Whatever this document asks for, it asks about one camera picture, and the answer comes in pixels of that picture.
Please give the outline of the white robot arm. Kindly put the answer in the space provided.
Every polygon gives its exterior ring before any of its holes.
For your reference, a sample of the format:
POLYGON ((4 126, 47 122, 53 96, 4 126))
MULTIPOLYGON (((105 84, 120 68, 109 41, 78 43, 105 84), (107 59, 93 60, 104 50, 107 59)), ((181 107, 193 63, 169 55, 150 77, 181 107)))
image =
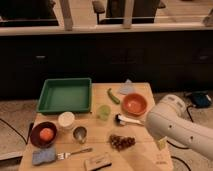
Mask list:
POLYGON ((213 160, 213 129, 181 117, 184 101, 173 94, 165 95, 146 115, 145 128, 155 139, 169 137, 213 160))

